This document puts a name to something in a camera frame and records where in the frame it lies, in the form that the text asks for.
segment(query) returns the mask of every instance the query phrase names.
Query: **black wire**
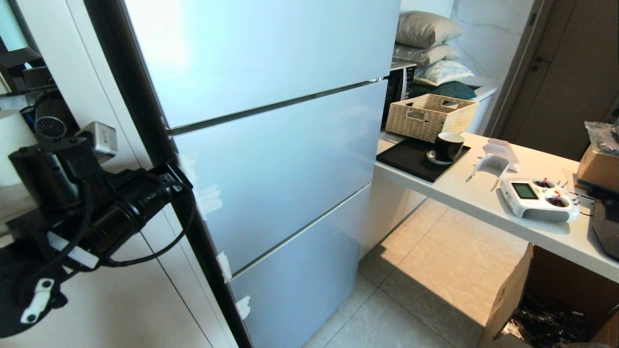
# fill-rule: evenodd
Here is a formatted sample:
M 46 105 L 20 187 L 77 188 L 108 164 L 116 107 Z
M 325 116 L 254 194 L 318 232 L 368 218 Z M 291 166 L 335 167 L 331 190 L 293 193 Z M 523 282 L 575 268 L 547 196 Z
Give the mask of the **black wire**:
M 69 244 L 67 244 L 51 261 L 47 262 L 43 267 L 41 267 L 37 272 L 34 272 L 32 275 L 26 277 L 24 280 L 20 281 L 19 284 L 23 284 L 27 281 L 38 280 L 39 277 L 44 275 L 44 273 L 49 270 L 51 267 L 57 265 L 60 261 L 62 261 L 81 241 L 81 239 L 88 231 L 88 227 L 90 226 L 90 218 L 92 217 L 92 192 L 90 190 L 90 184 L 86 181 L 82 182 L 82 192 L 84 194 L 84 215 L 82 216 L 82 221 L 80 222 L 79 229 L 77 233 L 73 236 Z
M 66 277 L 64 277 L 61 281 L 60 284 L 68 281 L 69 279 L 73 278 L 74 275 L 78 274 L 79 270 L 78 269 L 74 269 L 71 273 L 67 274 Z
M 181 233 L 170 243 L 168 244 L 165 248 L 159 250 L 156 253 L 153 253 L 151 255 L 148 256 L 144 256 L 143 258 L 137 258 L 137 259 L 133 259 L 133 260 L 129 260 L 129 261 L 115 261 L 112 260 L 111 258 L 108 258 L 106 261 L 106 266 L 108 267 L 127 267 L 127 266 L 132 266 L 134 264 L 139 264 L 139 263 L 144 263 L 146 261 L 150 261 L 152 259 L 158 258 L 159 256 L 165 254 L 168 250 L 172 249 L 187 233 L 187 230 L 189 229 L 189 226 L 191 225 L 191 222 L 193 221 L 193 219 L 196 216 L 196 198 L 193 195 L 193 191 L 191 191 L 191 188 L 184 184 L 181 183 L 179 181 L 171 181 L 168 183 L 163 184 L 163 186 L 159 187 L 158 190 L 156 190 L 156 192 L 154 194 L 157 194 L 161 191 L 163 191 L 164 189 L 170 188 L 170 187 L 174 187 L 174 186 L 180 186 L 182 187 L 187 194 L 189 195 L 189 198 L 191 200 L 191 212 L 189 213 L 189 218 L 187 219 L 187 223 L 185 224 L 185 228 L 183 228 L 183 230 L 181 231 Z
M 583 195 L 583 194 L 574 193 L 574 192 L 569 192 L 569 193 L 571 193 L 571 194 L 575 194 L 575 195 L 580 196 L 580 197 L 583 197 L 583 198 L 588 198 L 588 199 L 590 199 L 590 200 L 592 200 L 592 201 L 595 201 L 595 198 L 591 198 L 591 197 L 589 197 L 589 196 L 585 196 L 585 195 Z

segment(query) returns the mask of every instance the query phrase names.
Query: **white pillow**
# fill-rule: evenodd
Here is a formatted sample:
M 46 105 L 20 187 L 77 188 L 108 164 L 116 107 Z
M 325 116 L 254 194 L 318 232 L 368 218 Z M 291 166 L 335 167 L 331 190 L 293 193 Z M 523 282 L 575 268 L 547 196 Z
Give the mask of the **white pillow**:
M 413 81 L 438 86 L 467 76 L 475 75 L 464 65 L 454 61 L 438 61 L 430 66 L 416 68 Z
M 396 43 L 393 47 L 393 57 L 413 61 L 417 63 L 417 66 L 428 66 L 443 59 L 455 61 L 460 58 L 460 53 L 447 44 L 417 48 Z
M 396 42 L 419 48 L 428 48 L 453 40 L 464 33 L 462 27 L 442 15 L 410 11 L 400 14 L 397 21 Z

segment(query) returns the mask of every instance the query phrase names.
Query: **electronics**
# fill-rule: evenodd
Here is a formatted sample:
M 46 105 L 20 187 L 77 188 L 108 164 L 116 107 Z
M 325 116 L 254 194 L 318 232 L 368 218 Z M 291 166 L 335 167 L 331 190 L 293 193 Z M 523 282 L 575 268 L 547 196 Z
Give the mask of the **electronics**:
M 569 192 L 547 179 L 505 178 L 501 192 L 514 215 L 525 219 L 566 222 L 580 214 Z
M 389 106 L 391 103 L 408 99 L 413 89 L 413 76 L 415 75 L 415 63 L 403 59 L 393 58 L 391 71 L 387 76 L 387 96 L 383 110 L 383 126 L 387 123 Z
M 99 164 L 112 159 L 118 152 L 116 130 L 107 124 L 93 121 L 77 132 L 76 136 L 88 139 Z
M 58 89 L 50 90 L 37 98 L 35 133 L 43 139 L 60 139 L 79 131 L 73 114 Z
M 595 201 L 593 229 L 602 249 L 611 257 L 619 259 L 619 200 Z

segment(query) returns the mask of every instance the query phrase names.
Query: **tile floor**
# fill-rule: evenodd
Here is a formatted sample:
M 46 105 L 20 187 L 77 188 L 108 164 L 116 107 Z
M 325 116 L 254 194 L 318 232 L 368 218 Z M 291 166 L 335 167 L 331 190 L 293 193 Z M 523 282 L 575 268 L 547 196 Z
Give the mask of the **tile floor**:
M 305 348 L 472 348 L 527 242 L 432 199 L 359 263 Z

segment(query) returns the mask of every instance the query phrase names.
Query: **refrigerator door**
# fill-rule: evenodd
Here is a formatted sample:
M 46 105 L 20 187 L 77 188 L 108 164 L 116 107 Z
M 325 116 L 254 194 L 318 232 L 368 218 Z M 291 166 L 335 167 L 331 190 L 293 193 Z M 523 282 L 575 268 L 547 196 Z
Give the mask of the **refrigerator door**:
M 386 85 L 173 137 L 232 273 L 371 181 Z
M 348 298 L 369 193 L 368 185 L 232 279 L 255 348 L 300 348 Z
M 170 128 L 387 76 L 399 0 L 125 0 Z

